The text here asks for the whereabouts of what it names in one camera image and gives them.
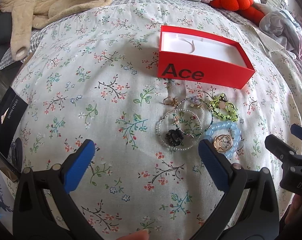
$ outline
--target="black phone box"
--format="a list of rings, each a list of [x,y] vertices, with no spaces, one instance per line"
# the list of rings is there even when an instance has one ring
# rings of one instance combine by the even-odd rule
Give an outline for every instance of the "black phone box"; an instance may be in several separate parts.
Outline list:
[[[0,152],[5,158],[8,158],[13,136],[27,107],[28,104],[9,87],[0,102]]]

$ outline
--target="red box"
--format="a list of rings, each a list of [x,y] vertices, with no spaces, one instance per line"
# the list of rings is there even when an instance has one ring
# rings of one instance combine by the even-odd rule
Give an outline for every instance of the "red box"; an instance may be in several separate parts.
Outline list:
[[[242,89],[254,73],[238,42],[199,30],[161,26],[158,77]]]

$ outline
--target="light blue bracelet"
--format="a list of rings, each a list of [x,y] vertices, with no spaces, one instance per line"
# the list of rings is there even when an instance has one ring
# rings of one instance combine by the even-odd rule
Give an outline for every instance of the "light blue bracelet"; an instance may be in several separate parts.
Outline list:
[[[211,143],[213,142],[213,133],[217,130],[221,129],[231,129],[231,134],[233,137],[233,144],[230,150],[227,150],[225,153],[226,158],[231,158],[233,153],[235,152],[235,149],[238,147],[238,144],[241,141],[241,130],[238,128],[238,125],[235,122],[232,122],[230,120],[214,123],[211,125],[211,127],[205,132],[205,136],[203,139],[209,140]]]

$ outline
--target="bed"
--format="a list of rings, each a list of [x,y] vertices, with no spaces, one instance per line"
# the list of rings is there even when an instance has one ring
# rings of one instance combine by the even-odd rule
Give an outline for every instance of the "bed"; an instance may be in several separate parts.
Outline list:
[[[157,78],[161,25],[238,41],[256,73],[241,90]],[[172,110],[163,104],[166,97],[197,95],[209,102],[226,94],[242,130],[230,162],[249,170],[270,169],[280,216],[291,201],[292,194],[279,187],[280,161],[265,149],[264,139],[274,134],[302,154],[302,142],[290,134],[293,123],[302,126],[302,77],[278,43],[207,4],[113,0],[110,6],[66,17],[42,32],[35,54],[12,87],[29,104],[16,133],[23,141],[24,167],[49,169],[86,138],[96,143],[92,163],[70,195],[104,239],[144,228],[150,239],[189,239],[222,196],[197,147],[169,150],[156,135],[157,122]],[[14,194],[16,185],[8,186]],[[58,224],[65,227],[50,192],[46,196]],[[244,202],[245,195],[229,227]]]

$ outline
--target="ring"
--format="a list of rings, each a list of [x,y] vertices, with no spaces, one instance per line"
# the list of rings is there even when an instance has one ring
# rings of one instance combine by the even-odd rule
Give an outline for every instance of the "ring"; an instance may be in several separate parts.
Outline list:
[[[177,100],[176,98],[173,98],[173,97],[167,97],[167,98],[164,98],[163,99],[163,104],[165,104],[166,106],[169,106],[169,105],[172,105],[172,106],[177,106]]]
[[[232,147],[233,141],[232,137],[228,134],[221,134],[219,136],[216,136],[213,141],[214,148],[221,153],[225,153],[226,151],[230,150]]]

